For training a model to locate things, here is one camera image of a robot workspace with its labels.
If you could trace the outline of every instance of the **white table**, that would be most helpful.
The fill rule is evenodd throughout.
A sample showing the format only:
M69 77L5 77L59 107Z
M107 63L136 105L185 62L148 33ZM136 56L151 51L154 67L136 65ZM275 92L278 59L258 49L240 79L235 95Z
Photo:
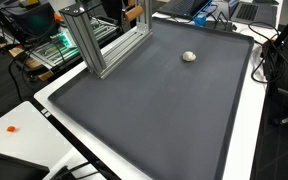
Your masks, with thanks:
M15 126L16 131L6 131L8 126ZM23 102L0 118L0 153L48 167L50 173L45 180L51 179L65 165L70 169L87 162L29 102ZM87 165L73 175L81 177L93 172L97 170ZM85 179L105 178L97 173Z
M279 0L279 3L277 22L279 22L283 0ZM247 32L246 25L235 24L238 27L237 32ZM274 31L265 28L256 29L266 35L273 35L275 33ZM107 52L111 46L116 44L119 40L120 39L117 39L117 41L114 41L109 46L103 48L102 53ZM251 72L260 61L260 52L261 49L258 46L255 46L247 67L223 175L223 179L225 180L246 180L250 178L266 89L263 84L258 84L251 79ZM150 179L146 174L123 159L48 101L47 98L50 94L85 68L85 63L80 63L62 77L36 93L34 95L35 99L78 137L89 150L100 158L120 178L130 180ZM261 79L262 75L258 74L257 78Z

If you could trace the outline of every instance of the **computer monitor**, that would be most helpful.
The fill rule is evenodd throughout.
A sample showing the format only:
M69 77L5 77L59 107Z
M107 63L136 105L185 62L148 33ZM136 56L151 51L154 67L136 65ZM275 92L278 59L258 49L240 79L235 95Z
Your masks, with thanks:
M49 173L45 166L0 154L0 179L41 180Z

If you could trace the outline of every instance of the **gray rubber mat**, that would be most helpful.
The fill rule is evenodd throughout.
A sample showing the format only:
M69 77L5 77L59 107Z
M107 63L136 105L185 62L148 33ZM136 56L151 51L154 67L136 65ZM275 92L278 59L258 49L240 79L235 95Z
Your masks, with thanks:
M221 179L253 38L155 20L105 80L87 70L49 99L153 179ZM195 62L183 62L193 51Z

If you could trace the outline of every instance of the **floor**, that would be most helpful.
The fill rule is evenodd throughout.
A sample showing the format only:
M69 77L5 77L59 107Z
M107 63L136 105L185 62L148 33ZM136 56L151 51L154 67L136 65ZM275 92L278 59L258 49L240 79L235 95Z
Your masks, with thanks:
M284 2L281 24L288 22L288 1ZM153 9L162 4L153 0ZM0 117L20 103L7 72L9 62L10 58L0 54ZM47 82L30 84L34 87L32 91L25 86L21 73L15 67L13 72L25 100L32 101L34 92L47 84ZM288 71L284 80L280 82L280 87L288 90ZM267 96L254 156L252 180L288 180L288 124L277 127L271 125L272 120L280 120L287 116L288 98L278 93Z

